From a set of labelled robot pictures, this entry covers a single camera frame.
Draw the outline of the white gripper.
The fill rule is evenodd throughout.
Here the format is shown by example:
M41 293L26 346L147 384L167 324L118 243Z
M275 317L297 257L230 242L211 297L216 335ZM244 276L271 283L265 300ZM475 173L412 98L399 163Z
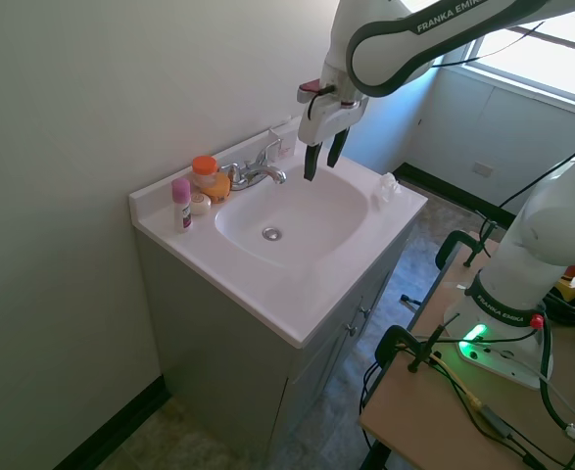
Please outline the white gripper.
M334 167L346 144L350 127L363 117L368 99L356 102L346 108L333 95L325 95L305 106L298 130L298 138L307 146L305 153L304 178L313 181L317 161L325 140L334 137L327 155L327 166Z

